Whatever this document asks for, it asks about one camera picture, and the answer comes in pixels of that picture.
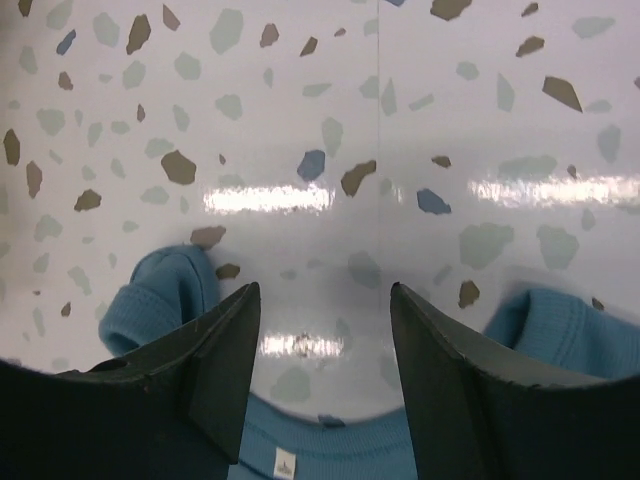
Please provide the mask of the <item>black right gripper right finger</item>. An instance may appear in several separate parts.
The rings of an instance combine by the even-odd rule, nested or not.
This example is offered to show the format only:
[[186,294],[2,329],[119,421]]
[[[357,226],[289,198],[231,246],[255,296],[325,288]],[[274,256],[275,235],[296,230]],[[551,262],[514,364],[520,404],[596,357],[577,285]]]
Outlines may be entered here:
[[403,284],[390,315],[422,479],[635,479],[639,380],[584,375],[500,345]]

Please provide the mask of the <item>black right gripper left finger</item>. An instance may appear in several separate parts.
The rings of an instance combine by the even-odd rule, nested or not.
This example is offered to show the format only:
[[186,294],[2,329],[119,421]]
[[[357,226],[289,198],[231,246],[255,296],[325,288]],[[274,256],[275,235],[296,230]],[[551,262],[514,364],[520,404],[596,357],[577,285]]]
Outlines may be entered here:
[[237,463],[260,328],[250,283],[89,371],[1,365],[5,479],[223,479]]

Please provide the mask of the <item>blue ribbed tank top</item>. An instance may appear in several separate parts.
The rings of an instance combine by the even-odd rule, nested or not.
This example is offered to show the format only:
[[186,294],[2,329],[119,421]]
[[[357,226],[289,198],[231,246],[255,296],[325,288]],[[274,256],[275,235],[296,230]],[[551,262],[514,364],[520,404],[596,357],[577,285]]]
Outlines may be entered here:
[[[99,336],[116,357],[157,340],[219,303],[215,269],[197,246],[160,248],[141,259],[114,297]],[[639,371],[639,328],[578,297],[532,288],[507,300],[487,325],[492,340],[536,360],[607,379]],[[414,479],[409,426],[399,408],[331,428],[248,399],[232,479]]]

